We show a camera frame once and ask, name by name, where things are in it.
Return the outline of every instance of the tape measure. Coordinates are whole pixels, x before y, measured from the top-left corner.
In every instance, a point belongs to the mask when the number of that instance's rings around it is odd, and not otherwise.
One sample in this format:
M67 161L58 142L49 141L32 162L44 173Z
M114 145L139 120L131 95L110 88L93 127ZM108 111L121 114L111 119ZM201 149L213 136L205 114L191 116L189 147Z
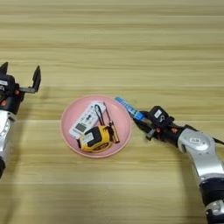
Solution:
M98 105L94 106L95 113L98 116L100 126L93 127L85 134L83 134L79 140L79 147L87 152L101 152L108 149L114 143L115 139L115 127L111 125L106 126L103 120L101 108Z

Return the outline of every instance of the table surface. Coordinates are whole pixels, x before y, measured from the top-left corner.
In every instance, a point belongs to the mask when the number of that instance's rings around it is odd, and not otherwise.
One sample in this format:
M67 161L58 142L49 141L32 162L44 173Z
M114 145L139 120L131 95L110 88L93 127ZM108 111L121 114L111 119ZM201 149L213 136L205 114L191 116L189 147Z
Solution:
M118 154L82 157L60 118L83 95L120 95L224 139L223 16L222 0L1 0L0 62L24 86L40 65L42 83L17 115L0 223L206 223L178 149L133 126Z

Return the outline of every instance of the wood grain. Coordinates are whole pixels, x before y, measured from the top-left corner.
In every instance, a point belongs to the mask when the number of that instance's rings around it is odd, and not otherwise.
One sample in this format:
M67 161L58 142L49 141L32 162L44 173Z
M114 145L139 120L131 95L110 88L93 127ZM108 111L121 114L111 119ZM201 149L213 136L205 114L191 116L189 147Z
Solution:
M222 0L2 0L0 62L24 86L40 65L42 83L17 115L0 223L206 223L177 149L134 126L113 157L81 157L60 118L83 95L120 95L223 139L223 23Z

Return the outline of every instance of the black wire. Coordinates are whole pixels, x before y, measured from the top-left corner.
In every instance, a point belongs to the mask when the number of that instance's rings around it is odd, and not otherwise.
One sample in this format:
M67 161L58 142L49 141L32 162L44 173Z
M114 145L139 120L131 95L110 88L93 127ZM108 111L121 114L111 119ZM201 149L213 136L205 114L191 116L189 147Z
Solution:
M95 113L96 113L97 116L98 116L98 119L99 119L100 124L103 125L103 126L105 126L105 122L104 122L104 120L103 120L102 110L101 110L100 106L97 105L97 104L94 105L94 111L95 111Z

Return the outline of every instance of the pink bowl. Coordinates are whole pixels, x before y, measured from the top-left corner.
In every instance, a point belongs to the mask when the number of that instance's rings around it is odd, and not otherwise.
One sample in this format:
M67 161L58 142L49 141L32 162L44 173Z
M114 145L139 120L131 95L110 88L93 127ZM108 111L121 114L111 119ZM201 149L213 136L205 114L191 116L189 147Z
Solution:
M108 112L111 116L111 119L114 121L118 136L121 141L120 143L114 143L109 149L99 153L85 152L81 150L77 144L76 139L72 138L69 134L69 129L72 127L74 122L79 118L81 113L85 110L85 108L88 106L88 104L90 104L91 101L106 103ZM107 118L106 112L104 112L103 118L105 123L107 124L109 120ZM76 151L82 156L89 158L105 158L116 154L126 145L126 143L130 139L132 122L129 113L125 110L125 108L123 108L122 105L120 105L115 100L106 96L90 95L78 99L65 109L61 117L60 129L66 144L73 151Z

